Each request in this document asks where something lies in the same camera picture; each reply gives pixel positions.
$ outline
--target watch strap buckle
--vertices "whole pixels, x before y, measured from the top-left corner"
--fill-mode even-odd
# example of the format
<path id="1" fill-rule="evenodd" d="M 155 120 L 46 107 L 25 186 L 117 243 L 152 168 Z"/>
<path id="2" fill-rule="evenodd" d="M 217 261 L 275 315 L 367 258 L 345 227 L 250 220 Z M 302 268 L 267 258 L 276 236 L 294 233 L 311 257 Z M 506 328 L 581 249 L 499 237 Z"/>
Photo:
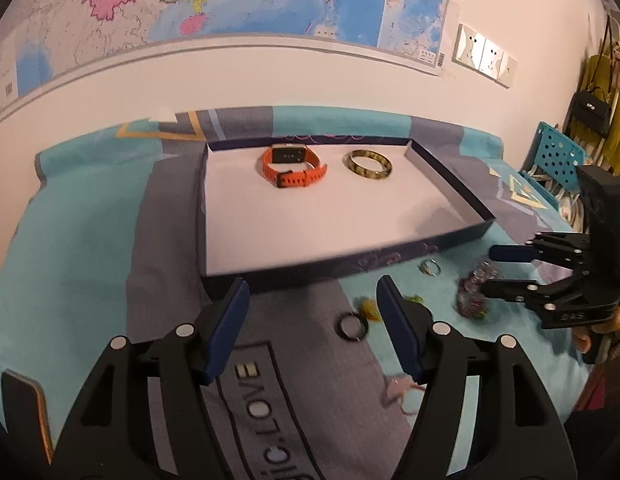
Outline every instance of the watch strap buckle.
<path id="1" fill-rule="evenodd" d="M 288 187 L 283 182 L 283 178 L 286 175 L 289 175 L 290 173 L 294 173 L 294 171 L 292 171 L 292 170 L 290 170 L 290 171 L 282 171 L 281 173 L 277 174 L 277 187 Z"/>

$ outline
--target black handbag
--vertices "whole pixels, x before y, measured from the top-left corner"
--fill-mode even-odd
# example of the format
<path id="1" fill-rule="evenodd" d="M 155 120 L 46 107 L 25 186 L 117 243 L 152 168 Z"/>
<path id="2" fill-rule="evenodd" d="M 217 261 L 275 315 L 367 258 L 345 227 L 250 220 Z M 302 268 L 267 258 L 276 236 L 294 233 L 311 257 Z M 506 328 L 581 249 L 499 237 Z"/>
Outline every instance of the black handbag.
<path id="1" fill-rule="evenodd" d="M 606 23 L 606 32 L 603 36 L 603 43 L 601 44 L 601 51 L 599 53 L 599 60 L 597 61 L 597 67 L 592 73 L 592 78 L 588 83 L 587 90 L 581 90 L 574 96 L 572 102 L 572 110 L 570 111 L 571 117 L 574 117 L 580 123 L 583 123 L 589 129 L 599 134 L 604 139 L 608 138 L 610 133 L 610 119 L 612 118 L 612 108 L 606 101 L 595 97 L 593 92 L 599 88 L 598 86 L 592 87 L 597 72 L 599 71 L 599 65 L 601 64 L 601 58 L 603 57 L 603 51 L 606 46 L 606 39 L 610 33 L 610 54 L 612 55 L 612 25 L 610 23 L 610 16 Z M 610 63 L 610 84 L 608 86 L 608 99 L 610 98 L 610 91 L 612 90 L 612 63 Z"/>

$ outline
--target light switch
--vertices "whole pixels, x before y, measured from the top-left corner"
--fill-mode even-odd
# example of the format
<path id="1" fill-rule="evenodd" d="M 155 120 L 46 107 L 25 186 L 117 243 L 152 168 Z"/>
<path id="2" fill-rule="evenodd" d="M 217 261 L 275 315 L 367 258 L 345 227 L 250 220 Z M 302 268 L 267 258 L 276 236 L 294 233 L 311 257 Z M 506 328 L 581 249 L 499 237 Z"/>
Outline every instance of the light switch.
<path id="1" fill-rule="evenodd" d="M 499 76 L 498 64 L 501 64 L 504 52 L 501 47 L 492 43 L 490 40 L 485 40 L 484 52 L 481 56 L 481 64 L 479 65 L 479 72 L 496 79 Z"/>
<path id="2" fill-rule="evenodd" d="M 469 68 L 479 70 L 484 54 L 485 37 L 467 25 L 459 25 L 456 38 L 455 61 Z"/>
<path id="3" fill-rule="evenodd" d="M 497 81 L 507 88 L 514 85 L 514 76 L 517 72 L 518 62 L 512 56 L 503 54 L 503 59 L 497 63 Z"/>

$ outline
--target map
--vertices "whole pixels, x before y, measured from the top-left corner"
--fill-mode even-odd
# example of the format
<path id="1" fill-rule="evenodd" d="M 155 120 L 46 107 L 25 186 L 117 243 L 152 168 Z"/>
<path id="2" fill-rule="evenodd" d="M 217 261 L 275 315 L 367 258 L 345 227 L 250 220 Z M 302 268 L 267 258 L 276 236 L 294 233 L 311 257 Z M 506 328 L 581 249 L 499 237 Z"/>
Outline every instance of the map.
<path id="1" fill-rule="evenodd" d="M 448 0 L 13 0 L 0 21 L 0 110 L 78 66 L 159 41 L 320 37 L 433 66 Z"/>

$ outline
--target white wall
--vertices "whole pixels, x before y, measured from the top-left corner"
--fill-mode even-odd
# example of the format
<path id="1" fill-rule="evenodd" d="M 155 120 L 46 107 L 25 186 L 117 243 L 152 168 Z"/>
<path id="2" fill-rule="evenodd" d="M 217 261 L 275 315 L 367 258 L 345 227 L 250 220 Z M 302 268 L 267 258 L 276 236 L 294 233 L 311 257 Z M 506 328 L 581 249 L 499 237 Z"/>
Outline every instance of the white wall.
<path id="1" fill-rule="evenodd" d="M 35 153 L 158 110 L 328 105 L 412 114 L 500 136 L 518 168 L 538 122 L 564 121 L 586 50 L 596 50 L 603 32 L 601 1 L 452 1 L 461 22 L 518 59 L 512 89 L 455 64 L 435 77 L 338 54 L 232 48 L 142 60 L 33 100 L 0 122 L 0 264 L 38 187 Z"/>

